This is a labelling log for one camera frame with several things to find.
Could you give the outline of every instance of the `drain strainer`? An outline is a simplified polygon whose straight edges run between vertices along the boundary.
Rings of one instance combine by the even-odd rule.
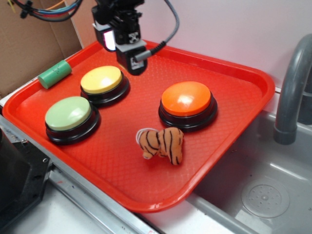
[[[261,218],[274,218],[289,207],[289,195],[278,182],[261,178],[247,184],[242,191],[242,202],[252,214]]]

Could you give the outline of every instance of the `stuffed tiger toy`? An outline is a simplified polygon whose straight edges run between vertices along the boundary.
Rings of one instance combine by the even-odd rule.
[[[173,165],[182,162],[182,143],[184,134],[178,128],[141,129],[136,141],[143,150],[143,157],[151,159],[155,155],[168,157]]]

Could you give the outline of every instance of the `faucet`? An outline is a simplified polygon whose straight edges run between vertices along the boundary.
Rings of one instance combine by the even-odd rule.
[[[312,124],[312,34],[298,43],[283,82],[274,140],[283,145],[295,142],[297,122]]]

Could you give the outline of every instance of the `red tray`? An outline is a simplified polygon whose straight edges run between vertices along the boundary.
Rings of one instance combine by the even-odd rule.
[[[121,102],[100,108],[102,122],[91,137],[57,146],[45,133],[47,110],[63,98],[79,96],[80,80],[88,71],[118,66],[115,53],[106,52],[97,42],[68,62],[73,68],[68,77],[48,90],[34,81],[8,100],[3,114],[121,205],[140,213],[161,211],[184,200],[271,99],[275,88],[259,70],[166,47],[149,58],[141,76],[123,71],[130,93]],[[144,159],[136,143],[137,131],[164,128],[158,117],[161,95],[186,80],[209,87],[218,103],[216,120],[203,130],[185,133],[182,164],[173,166],[168,158]]]

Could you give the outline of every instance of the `black cable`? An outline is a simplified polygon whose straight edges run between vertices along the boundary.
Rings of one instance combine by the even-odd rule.
[[[22,4],[18,0],[11,0],[11,1],[13,1],[18,7],[20,7],[22,9],[22,12],[20,15],[21,18],[24,19],[29,14],[29,15],[31,15],[31,16],[39,19],[39,20],[43,20],[43,21],[47,21],[47,22],[62,22],[62,21],[70,19],[77,12],[77,10],[79,9],[79,7],[82,3],[82,0],[76,0],[73,4],[76,4],[77,6],[74,8],[74,10],[71,13],[68,12],[68,15],[65,17],[62,17],[62,18],[52,19],[49,17],[41,16],[39,14],[40,10],[32,7],[31,6],[32,2],[30,0],[27,0],[26,4]]]
[[[162,48],[164,48],[166,46],[166,44],[168,43],[168,41],[171,40],[171,38],[176,34],[177,30],[179,29],[180,20],[179,20],[179,16],[178,16],[176,10],[172,6],[172,4],[169,2],[169,0],[164,0],[164,1],[169,6],[170,10],[172,11],[172,13],[175,17],[175,28],[174,28],[173,32],[164,41],[162,41],[160,44],[158,44],[158,46],[156,46],[153,49],[146,50],[146,51],[144,51],[138,55],[135,55],[134,58],[135,58],[136,62],[143,61],[143,60],[149,58],[150,56],[154,55],[158,51],[160,51]]]

